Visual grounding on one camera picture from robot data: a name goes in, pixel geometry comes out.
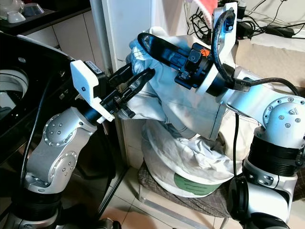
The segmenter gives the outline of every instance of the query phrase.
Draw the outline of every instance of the green label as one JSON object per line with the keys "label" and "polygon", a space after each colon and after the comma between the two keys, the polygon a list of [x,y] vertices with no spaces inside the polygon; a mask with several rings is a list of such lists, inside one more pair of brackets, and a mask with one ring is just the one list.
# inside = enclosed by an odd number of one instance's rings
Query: green label
{"label": "green label", "polygon": [[176,186],[184,191],[194,193],[198,196],[205,196],[215,191],[221,184],[218,185],[203,185],[191,180],[188,180],[178,174],[174,174],[173,180]]}

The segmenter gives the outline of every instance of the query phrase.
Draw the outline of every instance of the bowl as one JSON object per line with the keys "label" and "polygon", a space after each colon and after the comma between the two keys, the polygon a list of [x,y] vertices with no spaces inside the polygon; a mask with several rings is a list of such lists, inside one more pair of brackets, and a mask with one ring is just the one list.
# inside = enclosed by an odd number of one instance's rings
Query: bowl
{"label": "bowl", "polygon": [[17,11],[7,12],[7,18],[9,23],[17,23],[21,21],[25,21],[25,17]]}
{"label": "bowl", "polygon": [[28,3],[24,5],[23,14],[24,16],[35,16],[43,14],[44,10],[38,3]]}

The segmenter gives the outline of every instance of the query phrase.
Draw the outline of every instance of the white cup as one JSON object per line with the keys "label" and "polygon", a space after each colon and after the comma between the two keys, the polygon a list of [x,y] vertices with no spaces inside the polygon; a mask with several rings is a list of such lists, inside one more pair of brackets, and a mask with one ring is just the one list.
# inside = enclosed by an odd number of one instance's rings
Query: white cup
{"label": "white cup", "polygon": [[8,16],[8,22],[9,23],[17,23],[17,22],[20,22],[20,21],[25,21],[25,17],[17,11],[8,12],[7,16]]}

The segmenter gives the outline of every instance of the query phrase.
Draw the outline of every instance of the tile floor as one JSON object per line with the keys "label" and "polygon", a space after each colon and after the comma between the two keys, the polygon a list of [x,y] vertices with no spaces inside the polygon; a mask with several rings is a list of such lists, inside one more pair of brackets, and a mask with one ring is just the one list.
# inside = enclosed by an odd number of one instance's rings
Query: tile floor
{"label": "tile floor", "polygon": [[[138,195],[137,170],[130,168],[120,186],[114,193],[102,218],[111,218],[122,224],[123,229],[219,229],[223,221],[177,205],[153,192],[148,192],[146,199],[188,218],[196,227],[190,226],[161,211],[141,203]],[[303,229],[305,225],[305,202],[293,203],[289,222],[291,229]],[[239,223],[230,219],[224,229],[241,229]]]}

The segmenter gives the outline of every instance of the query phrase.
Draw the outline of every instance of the washing machine drum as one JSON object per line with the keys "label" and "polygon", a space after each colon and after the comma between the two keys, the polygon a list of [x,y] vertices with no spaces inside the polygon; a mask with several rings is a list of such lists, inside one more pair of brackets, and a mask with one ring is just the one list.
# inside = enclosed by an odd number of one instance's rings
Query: washing machine drum
{"label": "washing machine drum", "polygon": [[0,70],[0,120],[21,102],[29,87],[29,79],[22,71]]}

